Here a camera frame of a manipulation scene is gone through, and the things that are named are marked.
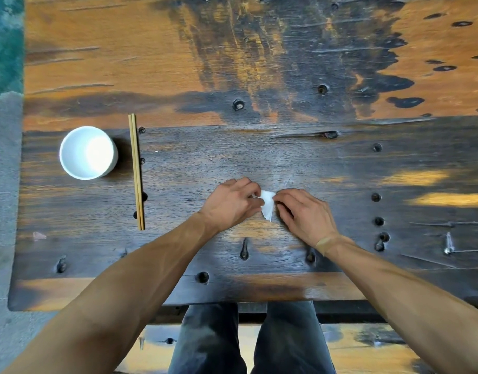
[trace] dark wooden tabletop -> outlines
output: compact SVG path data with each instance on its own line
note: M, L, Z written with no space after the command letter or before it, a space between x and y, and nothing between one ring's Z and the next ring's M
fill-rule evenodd
M12 310L64 307L241 176L306 188L364 249L478 299L478 0L26 0L26 13ZM114 139L108 176L61 168L80 125ZM362 298L257 215L199 251L166 304Z

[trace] chopsticks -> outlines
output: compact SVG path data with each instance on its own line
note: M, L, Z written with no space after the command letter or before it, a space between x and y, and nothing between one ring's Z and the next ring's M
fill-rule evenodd
M130 125L130 139L132 141L133 177L135 181L136 220L139 230L145 230L145 219L143 217L142 201L142 177L140 176L139 138L136 129L135 114L128 115Z

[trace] leg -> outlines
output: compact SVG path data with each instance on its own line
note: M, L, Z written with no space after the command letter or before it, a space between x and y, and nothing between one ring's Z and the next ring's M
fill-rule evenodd
M246 374L237 328L236 303L190 306L168 374Z
M269 302L251 374L335 374L313 302Z

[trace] white ceramic cup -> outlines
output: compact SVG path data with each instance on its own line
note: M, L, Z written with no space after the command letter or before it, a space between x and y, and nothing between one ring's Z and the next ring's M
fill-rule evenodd
M67 174L77 179L105 176L117 163L117 147L102 130L83 126L66 135L59 160Z

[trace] left hand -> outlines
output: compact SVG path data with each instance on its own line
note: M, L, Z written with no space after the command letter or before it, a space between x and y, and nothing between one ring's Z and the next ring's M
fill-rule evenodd
M205 216L217 232L225 231L261 211L265 202L260 198L252 198L253 194L261 194L260 185L256 182L247 177L242 177L239 181L230 179L218 185L199 213Z

